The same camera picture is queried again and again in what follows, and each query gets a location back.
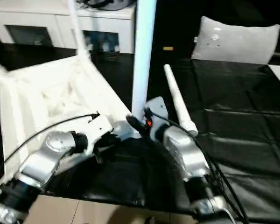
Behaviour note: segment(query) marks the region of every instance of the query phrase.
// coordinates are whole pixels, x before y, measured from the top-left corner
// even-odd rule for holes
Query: robotic arm
[[[99,156],[94,145],[101,137],[112,131],[106,116],[99,115],[92,120],[83,133],[50,132],[39,150],[32,153],[20,166],[12,180],[1,185],[0,224],[21,224],[29,209],[44,191],[50,180],[60,173],[64,159],[73,158],[69,169],[92,155]]]

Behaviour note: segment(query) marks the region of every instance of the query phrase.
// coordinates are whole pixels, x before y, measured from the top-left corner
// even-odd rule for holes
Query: orange light
[[[151,121],[150,120],[147,120],[147,124],[148,124],[148,126],[152,126],[153,124],[151,123]]]

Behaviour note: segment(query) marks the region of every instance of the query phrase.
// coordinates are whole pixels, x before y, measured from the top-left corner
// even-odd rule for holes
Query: white frame
[[[56,15],[58,27],[66,48],[76,49],[77,45],[72,32],[73,25],[70,16]],[[119,49],[121,53],[134,52],[134,23],[132,20],[84,17],[79,16],[82,31],[100,31],[118,33]]]
[[[53,46],[64,48],[54,15],[0,12],[0,40],[3,43],[14,43],[5,25],[45,27]]]

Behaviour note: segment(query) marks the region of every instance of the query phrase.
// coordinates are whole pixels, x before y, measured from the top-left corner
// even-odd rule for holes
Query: black tablecloth
[[[73,50],[0,45],[8,69],[71,56]],[[147,98],[162,96],[177,120],[163,72],[170,63],[199,140],[220,164],[253,221],[280,223],[280,81],[264,65],[153,58]],[[128,108],[133,55],[104,54],[95,64]],[[161,149],[128,139],[57,176],[48,194],[188,213],[189,202]]]

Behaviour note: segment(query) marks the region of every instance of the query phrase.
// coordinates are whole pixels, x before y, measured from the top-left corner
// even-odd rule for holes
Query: white cabinet
[[[63,48],[54,15],[0,12],[3,43],[45,45]]]
[[[118,11],[79,9],[89,49],[133,53],[135,7]],[[76,48],[67,4],[64,0],[1,0],[0,41]]]
[[[56,16],[65,47],[76,48],[73,26],[69,16]],[[133,53],[134,26],[130,20],[80,16],[81,29],[89,49]]]

